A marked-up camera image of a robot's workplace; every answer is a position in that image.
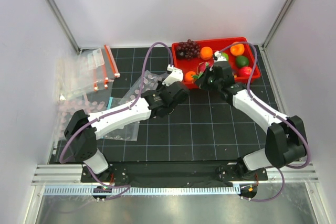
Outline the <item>pink dragon fruit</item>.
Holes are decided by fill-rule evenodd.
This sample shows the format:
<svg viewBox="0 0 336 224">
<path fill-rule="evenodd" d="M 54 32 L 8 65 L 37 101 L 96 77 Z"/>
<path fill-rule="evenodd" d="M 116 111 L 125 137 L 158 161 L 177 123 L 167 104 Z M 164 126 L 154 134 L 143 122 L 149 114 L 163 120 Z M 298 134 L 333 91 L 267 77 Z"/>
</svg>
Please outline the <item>pink dragon fruit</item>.
<svg viewBox="0 0 336 224">
<path fill-rule="evenodd" d="M 210 62 L 210 61 L 201 62 L 196 69 L 196 73 L 192 75 L 193 82 L 195 82 L 197 79 L 199 79 L 203 75 L 205 70 L 207 68 L 210 68 L 213 64 L 214 63 Z"/>
</svg>

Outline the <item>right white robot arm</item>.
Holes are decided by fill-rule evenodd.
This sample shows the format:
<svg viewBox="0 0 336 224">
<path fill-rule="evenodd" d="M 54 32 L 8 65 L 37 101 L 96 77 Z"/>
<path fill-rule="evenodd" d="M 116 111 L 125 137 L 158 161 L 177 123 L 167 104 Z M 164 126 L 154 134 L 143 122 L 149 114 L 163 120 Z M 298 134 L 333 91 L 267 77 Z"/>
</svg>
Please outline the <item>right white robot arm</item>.
<svg viewBox="0 0 336 224">
<path fill-rule="evenodd" d="M 256 170 L 291 167 L 292 162 L 310 157 L 302 119 L 280 113 L 256 97 L 245 84 L 236 82 L 229 63 L 219 61 L 206 67 L 195 83 L 200 89 L 220 93 L 224 101 L 244 112 L 266 133 L 265 148 L 237 160 L 239 178 L 248 180 Z"/>
</svg>

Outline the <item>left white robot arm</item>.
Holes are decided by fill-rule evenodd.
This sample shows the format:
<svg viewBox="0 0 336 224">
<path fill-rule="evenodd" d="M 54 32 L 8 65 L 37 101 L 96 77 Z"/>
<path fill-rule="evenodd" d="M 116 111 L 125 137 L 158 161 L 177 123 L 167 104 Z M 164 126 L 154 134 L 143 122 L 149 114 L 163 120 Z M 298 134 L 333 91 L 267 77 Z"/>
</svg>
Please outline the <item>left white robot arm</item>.
<svg viewBox="0 0 336 224">
<path fill-rule="evenodd" d="M 106 182 L 111 177 L 111 169 L 97 148 L 97 140 L 128 124 L 163 118 L 183 103 L 189 94 L 189 89 L 177 81 L 170 86 L 161 84 L 156 90 L 148 90 L 138 99 L 109 110 L 91 114 L 84 110 L 76 111 L 64 131 L 66 146 L 73 151 L 76 162 L 88 166 L 99 182 Z"/>
</svg>

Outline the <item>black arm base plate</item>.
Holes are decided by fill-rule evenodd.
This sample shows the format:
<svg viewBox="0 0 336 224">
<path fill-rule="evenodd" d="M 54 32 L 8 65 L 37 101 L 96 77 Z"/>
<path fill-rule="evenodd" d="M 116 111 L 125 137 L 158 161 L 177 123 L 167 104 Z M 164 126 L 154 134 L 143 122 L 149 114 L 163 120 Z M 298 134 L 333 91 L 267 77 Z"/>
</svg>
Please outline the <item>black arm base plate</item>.
<svg viewBox="0 0 336 224">
<path fill-rule="evenodd" d="M 102 182 L 117 184 L 192 183 L 192 182 L 237 182 L 255 180 L 266 181 L 264 168 L 249 172 L 236 164 L 235 160 L 212 161 L 149 161 L 110 162 L 108 168 L 98 174 L 91 174 L 82 168 L 81 181 L 94 181 L 96 176 Z"/>
</svg>

